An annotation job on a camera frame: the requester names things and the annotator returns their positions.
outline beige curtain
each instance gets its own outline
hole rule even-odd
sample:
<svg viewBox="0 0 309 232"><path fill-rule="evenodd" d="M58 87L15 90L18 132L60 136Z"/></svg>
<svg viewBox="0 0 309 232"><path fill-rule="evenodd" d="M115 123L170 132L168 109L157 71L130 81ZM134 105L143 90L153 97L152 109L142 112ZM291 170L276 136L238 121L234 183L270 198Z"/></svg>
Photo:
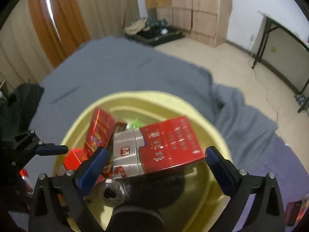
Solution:
<svg viewBox="0 0 309 232"><path fill-rule="evenodd" d="M38 83L52 71L34 29L28 0L20 0L0 31L0 80L8 90L24 82Z"/></svg>
<svg viewBox="0 0 309 232"><path fill-rule="evenodd" d="M139 17L137 0L51 0L60 39L45 0L20 0L0 31L0 81L11 92L37 83L90 39L121 36Z"/></svg>
<svg viewBox="0 0 309 232"><path fill-rule="evenodd" d="M137 0L76 0L91 39L120 36L139 18Z"/></svg>

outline gray blanket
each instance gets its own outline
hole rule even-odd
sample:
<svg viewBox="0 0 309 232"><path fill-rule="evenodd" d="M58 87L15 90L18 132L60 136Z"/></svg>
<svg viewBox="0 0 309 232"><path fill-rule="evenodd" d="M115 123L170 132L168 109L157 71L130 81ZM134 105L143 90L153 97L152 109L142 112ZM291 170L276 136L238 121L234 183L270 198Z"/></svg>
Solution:
<svg viewBox="0 0 309 232"><path fill-rule="evenodd" d="M45 92L30 124L45 142L60 144L79 114L94 101L120 91L158 90L188 101L215 125L237 168L250 171L272 152L277 125L244 103L242 93L213 83L200 67L125 39L106 37L83 45L43 82ZM31 182L51 176L51 157L27 165Z"/></svg>

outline beige floor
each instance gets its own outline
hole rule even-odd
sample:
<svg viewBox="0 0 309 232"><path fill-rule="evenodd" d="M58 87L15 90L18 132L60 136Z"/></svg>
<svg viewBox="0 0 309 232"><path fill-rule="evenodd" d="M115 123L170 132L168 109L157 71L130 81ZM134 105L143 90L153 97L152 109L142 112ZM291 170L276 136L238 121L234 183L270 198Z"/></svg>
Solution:
<svg viewBox="0 0 309 232"><path fill-rule="evenodd" d="M210 70L217 83L240 89L248 105L278 124L277 134L309 172L309 117L305 112L297 113L293 92L270 70L262 64L252 70L253 58L226 43L211 48L184 38L156 49Z"/></svg>

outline red cigarette pack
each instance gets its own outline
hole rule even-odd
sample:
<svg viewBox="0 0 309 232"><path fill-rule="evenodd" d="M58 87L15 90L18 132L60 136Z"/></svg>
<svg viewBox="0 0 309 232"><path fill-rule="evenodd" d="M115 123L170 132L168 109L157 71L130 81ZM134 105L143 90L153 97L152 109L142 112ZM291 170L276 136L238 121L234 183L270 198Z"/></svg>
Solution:
<svg viewBox="0 0 309 232"><path fill-rule="evenodd" d="M84 149L90 157L98 147L108 146L115 132L124 131L127 123L115 120L110 114L97 107L92 115Z"/></svg>
<svg viewBox="0 0 309 232"><path fill-rule="evenodd" d="M72 149L69 154L64 158L63 165L65 170L76 170L79 165L84 161L87 160L87 154L83 149ZM102 174L98 177L97 182L99 183L103 181L106 177L111 176L112 173L112 165L107 164L104 169Z"/></svg>
<svg viewBox="0 0 309 232"><path fill-rule="evenodd" d="M205 158L186 116L114 135L113 176L124 178Z"/></svg>
<svg viewBox="0 0 309 232"><path fill-rule="evenodd" d="M285 209L285 226L296 226L309 208L309 194L298 201L289 202Z"/></svg>

